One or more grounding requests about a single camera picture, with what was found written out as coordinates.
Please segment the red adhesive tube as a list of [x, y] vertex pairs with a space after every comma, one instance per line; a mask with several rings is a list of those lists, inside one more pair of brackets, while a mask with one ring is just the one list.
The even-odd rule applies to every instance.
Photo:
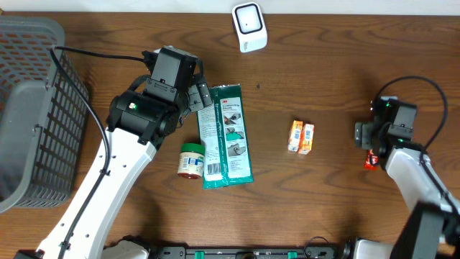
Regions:
[[364, 168], [367, 170], [377, 170], [379, 166], [378, 157], [372, 152], [372, 150], [367, 151], [367, 159], [364, 164]]

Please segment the green 3M adhesive package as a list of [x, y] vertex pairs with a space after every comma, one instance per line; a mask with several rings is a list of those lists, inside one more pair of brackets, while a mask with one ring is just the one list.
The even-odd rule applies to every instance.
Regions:
[[211, 105], [197, 113], [201, 144], [206, 149], [205, 189], [254, 182], [239, 84], [209, 89]]

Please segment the orange tissue pack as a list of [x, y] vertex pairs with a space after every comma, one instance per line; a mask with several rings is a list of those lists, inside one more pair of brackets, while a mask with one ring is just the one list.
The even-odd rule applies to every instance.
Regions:
[[313, 133], [315, 126], [313, 124], [304, 124], [302, 132], [300, 134], [300, 143], [298, 153], [301, 155], [307, 155], [313, 146]]
[[292, 152], [297, 152], [300, 144], [300, 135], [303, 128], [303, 122], [294, 120], [290, 128], [287, 149]]

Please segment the green-lidded small jar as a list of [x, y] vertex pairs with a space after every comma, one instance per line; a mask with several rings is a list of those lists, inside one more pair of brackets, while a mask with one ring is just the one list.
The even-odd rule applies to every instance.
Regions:
[[178, 175], [187, 179], [198, 179], [203, 176], [206, 149], [196, 143], [184, 143], [180, 151]]

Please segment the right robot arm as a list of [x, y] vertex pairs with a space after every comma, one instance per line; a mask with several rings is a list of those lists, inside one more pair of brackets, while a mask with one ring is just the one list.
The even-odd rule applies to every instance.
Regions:
[[396, 183], [410, 216], [393, 245], [357, 240], [353, 258], [458, 258], [459, 200], [434, 171], [411, 124], [375, 120], [355, 124], [356, 146], [372, 150]]

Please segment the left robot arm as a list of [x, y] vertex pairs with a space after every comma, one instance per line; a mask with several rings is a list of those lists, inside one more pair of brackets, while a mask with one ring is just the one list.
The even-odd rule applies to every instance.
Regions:
[[148, 258], [149, 246], [130, 238], [105, 247], [109, 230], [165, 137], [211, 103], [204, 76], [183, 85], [137, 78], [112, 101], [97, 156], [63, 217], [36, 250], [19, 250], [16, 258]]

